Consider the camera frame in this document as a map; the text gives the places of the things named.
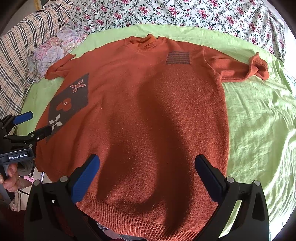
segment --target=light green bed sheet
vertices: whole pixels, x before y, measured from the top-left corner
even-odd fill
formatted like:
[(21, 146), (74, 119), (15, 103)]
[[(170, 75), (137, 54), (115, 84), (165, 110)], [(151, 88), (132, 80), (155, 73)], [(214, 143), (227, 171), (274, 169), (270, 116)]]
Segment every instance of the light green bed sheet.
[[(253, 76), (240, 83), (223, 83), (230, 129), (230, 153), (227, 175), (239, 182), (262, 183), (267, 201), (271, 238), (274, 238), (295, 208), (296, 102), (286, 81), (282, 63), (267, 51), (234, 36), (202, 28), (169, 25), (134, 25), (91, 34), (72, 51), (76, 57), (131, 35), (164, 36), (177, 41), (215, 48), (248, 63), (259, 52), (267, 61), (270, 78), (262, 81)], [(32, 111), (34, 117), (18, 126), (17, 133), (27, 135), (50, 102), (62, 78), (42, 79), (35, 83), (25, 100), (22, 112)], [(239, 207), (224, 229), (229, 232)]]

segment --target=sweater sleeve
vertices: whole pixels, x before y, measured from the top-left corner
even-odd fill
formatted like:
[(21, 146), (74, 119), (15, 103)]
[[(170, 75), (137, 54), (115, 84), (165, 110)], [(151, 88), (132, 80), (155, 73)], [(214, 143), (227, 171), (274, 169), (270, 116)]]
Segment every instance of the sweater sleeve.
[(244, 81), (252, 75), (262, 80), (269, 78), (268, 67), (259, 53), (249, 58), (249, 65), (209, 47), (204, 47), (204, 57), (211, 68), (221, 76), (222, 82)]
[(72, 59), (76, 54), (67, 54), (64, 58), (50, 66), (45, 74), (47, 80), (53, 80), (57, 77), (66, 77), (70, 70), (79, 62), (80, 58)]

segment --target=logo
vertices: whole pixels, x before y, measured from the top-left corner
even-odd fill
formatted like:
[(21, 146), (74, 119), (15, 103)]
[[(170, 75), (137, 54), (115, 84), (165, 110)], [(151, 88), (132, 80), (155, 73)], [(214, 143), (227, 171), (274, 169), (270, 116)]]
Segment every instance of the logo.
[(8, 156), (8, 159), (9, 160), (15, 160), (15, 159), (21, 159), (21, 158), (26, 158), (26, 157), (28, 157), (28, 153), (23, 152), (23, 153), (19, 153), (19, 154), (16, 154), (16, 155)]

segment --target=finger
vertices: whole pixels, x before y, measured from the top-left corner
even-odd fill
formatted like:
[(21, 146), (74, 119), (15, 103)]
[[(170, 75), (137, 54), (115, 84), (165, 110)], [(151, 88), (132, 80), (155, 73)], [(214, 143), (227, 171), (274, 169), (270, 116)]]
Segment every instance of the finger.
[(12, 187), (15, 185), (17, 179), (18, 179), (18, 176), (17, 176), (17, 175), (14, 175), (13, 177), (9, 177), (9, 178), (7, 178), (7, 179), (3, 182), (3, 187), (4, 187), (5, 189), (7, 189), (7, 190), (10, 189), (10, 188), (12, 188)]
[(27, 188), (27, 187), (31, 186), (32, 183), (27, 179), (19, 177), (19, 179), (16, 182), (16, 185), (19, 189), (23, 189), (23, 188)]
[(13, 187), (7, 189), (7, 191), (9, 191), (9, 192), (15, 192), (17, 189), (18, 189), (17, 188), (17, 184), (15, 184)]
[(8, 166), (7, 173), (9, 176), (13, 177), (17, 171), (17, 163), (12, 163)]

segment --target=pink floral pattern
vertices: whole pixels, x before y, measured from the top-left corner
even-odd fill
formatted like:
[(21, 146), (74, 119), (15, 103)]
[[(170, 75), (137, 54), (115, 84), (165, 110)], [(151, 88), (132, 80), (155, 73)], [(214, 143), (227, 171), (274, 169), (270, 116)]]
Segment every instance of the pink floral pattern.
[[(85, 19), (89, 19), (90, 15), (84, 14)], [(82, 43), (87, 33), (82, 32), (73, 23), (68, 23), (60, 32), (49, 38), (44, 44), (38, 46), (28, 56), (28, 68), (34, 74), (34, 80), (39, 81), (45, 76), (47, 69), (66, 56), (75, 47)]]
[(70, 17), (89, 34), (141, 23), (217, 30), (284, 61), (284, 27), (261, 0), (78, 0)]

